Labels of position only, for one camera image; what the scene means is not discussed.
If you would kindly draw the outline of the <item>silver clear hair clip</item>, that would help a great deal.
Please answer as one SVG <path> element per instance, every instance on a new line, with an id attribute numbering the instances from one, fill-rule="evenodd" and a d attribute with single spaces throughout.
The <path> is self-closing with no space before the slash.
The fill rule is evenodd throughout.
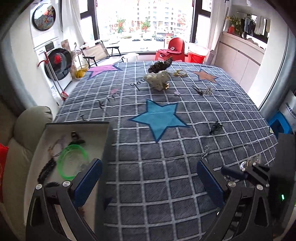
<path id="1" fill-rule="evenodd" d="M 248 167 L 254 166 L 256 164 L 261 164 L 261 154 L 257 154 L 254 157 L 249 157 L 246 161 L 240 164 L 240 169 L 244 172 Z"/>

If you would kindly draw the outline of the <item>silver charm keyring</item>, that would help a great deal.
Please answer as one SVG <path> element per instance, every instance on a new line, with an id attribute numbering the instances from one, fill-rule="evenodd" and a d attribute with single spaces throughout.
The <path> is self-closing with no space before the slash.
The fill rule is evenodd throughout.
<path id="1" fill-rule="evenodd" d="M 210 151 L 210 147 L 206 146 L 203 153 L 201 154 L 201 159 L 205 159 L 208 156 L 209 151 Z"/>

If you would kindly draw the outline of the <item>grey checked bedspread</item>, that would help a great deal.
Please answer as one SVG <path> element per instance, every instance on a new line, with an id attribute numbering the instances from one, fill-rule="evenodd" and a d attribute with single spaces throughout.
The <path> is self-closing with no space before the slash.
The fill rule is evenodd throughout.
<path id="1" fill-rule="evenodd" d="M 223 69 L 175 62 L 167 90 L 144 81 L 150 61 L 87 73 L 56 122 L 107 121 L 115 134 L 107 166 L 104 240 L 200 240 L 217 208 L 196 166 L 238 170 L 261 154 L 271 165 L 277 140 L 247 93 Z M 183 69 L 187 77 L 174 77 Z M 212 95 L 200 96 L 195 85 Z"/>

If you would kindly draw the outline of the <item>black beaded hair clip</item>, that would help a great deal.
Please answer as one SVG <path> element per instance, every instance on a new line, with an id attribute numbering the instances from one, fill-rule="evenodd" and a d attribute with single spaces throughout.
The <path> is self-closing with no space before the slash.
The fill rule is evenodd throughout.
<path id="1" fill-rule="evenodd" d="M 44 184 L 46 181 L 47 177 L 52 173 L 56 166 L 56 161 L 54 158 L 51 158 L 46 165 L 42 168 L 41 172 L 39 173 L 39 176 L 37 178 L 37 182 L 39 184 Z"/>

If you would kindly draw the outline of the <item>white spotted scrunchie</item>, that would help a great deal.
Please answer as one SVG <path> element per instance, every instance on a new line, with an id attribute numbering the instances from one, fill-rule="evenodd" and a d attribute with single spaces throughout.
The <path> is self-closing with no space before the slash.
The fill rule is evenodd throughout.
<path id="1" fill-rule="evenodd" d="M 166 70 L 162 70 L 158 73 L 149 73 L 144 76 L 144 80 L 149 86 L 155 90 L 166 90 L 170 87 L 170 75 Z"/>

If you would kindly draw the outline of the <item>black claw hair clip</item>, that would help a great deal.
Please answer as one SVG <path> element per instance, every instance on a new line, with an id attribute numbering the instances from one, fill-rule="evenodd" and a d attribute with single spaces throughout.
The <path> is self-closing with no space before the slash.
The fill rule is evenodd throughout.
<path id="1" fill-rule="evenodd" d="M 85 141 L 80 138 L 80 136 L 75 132 L 71 132 L 71 142 L 69 143 L 70 145 L 82 145 L 85 144 Z"/>

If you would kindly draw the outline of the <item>dark leopard scrunchie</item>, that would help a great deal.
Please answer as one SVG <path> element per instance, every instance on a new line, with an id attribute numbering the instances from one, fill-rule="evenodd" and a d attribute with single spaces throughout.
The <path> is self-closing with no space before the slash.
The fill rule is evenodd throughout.
<path id="1" fill-rule="evenodd" d="M 171 66 L 172 61 L 173 61 L 172 57 L 170 57 L 165 61 L 158 61 L 149 67 L 148 73 L 158 73 L 160 71 L 166 70 Z"/>

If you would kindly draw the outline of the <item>folding beige chair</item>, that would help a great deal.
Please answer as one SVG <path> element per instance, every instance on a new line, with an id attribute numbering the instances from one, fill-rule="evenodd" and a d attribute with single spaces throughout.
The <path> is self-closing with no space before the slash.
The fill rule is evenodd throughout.
<path id="1" fill-rule="evenodd" d="M 124 62 L 123 56 L 119 51 L 118 46 L 105 46 L 102 40 L 97 40 L 94 43 L 84 43 L 80 46 L 82 57 L 86 60 L 88 68 L 98 66 L 98 63 L 111 59 L 109 64 Z"/>

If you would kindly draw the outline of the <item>red embroidered cushion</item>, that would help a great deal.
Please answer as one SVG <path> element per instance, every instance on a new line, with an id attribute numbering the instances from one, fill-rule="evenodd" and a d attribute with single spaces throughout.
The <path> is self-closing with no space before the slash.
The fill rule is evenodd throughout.
<path id="1" fill-rule="evenodd" d="M 3 203 L 3 178 L 4 178 L 4 168 L 6 165 L 6 158 L 9 151 L 8 146 L 0 144 L 0 202 Z"/>

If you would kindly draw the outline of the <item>red plastic bucket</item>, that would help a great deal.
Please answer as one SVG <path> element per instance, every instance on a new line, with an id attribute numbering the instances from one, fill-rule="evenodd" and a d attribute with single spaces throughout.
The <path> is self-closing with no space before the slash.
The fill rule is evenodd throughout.
<path id="1" fill-rule="evenodd" d="M 189 49 L 188 51 L 188 61 L 190 63 L 199 63 L 202 64 L 204 59 L 209 53 L 209 49 L 204 47 L 196 47 L 193 49 Z"/>

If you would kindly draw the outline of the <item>grey open tray box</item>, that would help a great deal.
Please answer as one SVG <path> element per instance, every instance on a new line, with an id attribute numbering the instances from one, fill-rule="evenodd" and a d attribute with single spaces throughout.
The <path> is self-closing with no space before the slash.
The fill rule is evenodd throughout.
<path id="1" fill-rule="evenodd" d="M 107 121 L 49 123 L 35 150 L 24 199 L 26 240 L 104 240 Z"/>

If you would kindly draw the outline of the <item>red plastic chair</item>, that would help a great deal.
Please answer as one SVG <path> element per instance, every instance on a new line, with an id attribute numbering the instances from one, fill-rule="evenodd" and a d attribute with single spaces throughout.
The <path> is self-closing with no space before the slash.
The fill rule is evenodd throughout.
<path id="1" fill-rule="evenodd" d="M 167 49 L 159 49 L 156 52 L 155 60 L 168 60 L 172 57 L 173 61 L 185 61 L 185 42 L 181 38 L 173 38 L 170 40 Z"/>

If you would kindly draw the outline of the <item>green translucent bangle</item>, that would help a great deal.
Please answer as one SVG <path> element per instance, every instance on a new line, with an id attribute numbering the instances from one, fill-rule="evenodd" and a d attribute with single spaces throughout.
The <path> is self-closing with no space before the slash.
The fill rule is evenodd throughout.
<path id="1" fill-rule="evenodd" d="M 72 181 L 89 163 L 90 159 L 83 147 L 70 145 L 63 149 L 59 155 L 57 170 L 64 180 Z"/>

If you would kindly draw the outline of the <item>white dryer upper unit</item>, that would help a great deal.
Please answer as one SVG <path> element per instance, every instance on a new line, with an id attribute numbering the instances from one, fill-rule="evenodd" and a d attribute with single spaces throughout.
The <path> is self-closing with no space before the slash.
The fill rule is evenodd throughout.
<path id="1" fill-rule="evenodd" d="M 61 37 L 59 1 L 33 1 L 30 24 L 34 48 Z"/>

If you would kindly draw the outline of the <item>dark metal hair clip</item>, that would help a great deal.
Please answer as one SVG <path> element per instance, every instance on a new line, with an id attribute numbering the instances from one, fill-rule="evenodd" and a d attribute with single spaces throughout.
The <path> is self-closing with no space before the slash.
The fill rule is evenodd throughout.
<path id="1" fill-rule="evenodd" d="M 203 91 L 200 90 L 198 87 L 196 87 L 195 85 L 192 85 L 192 88 L 200 95 L 203 96 Z"/>

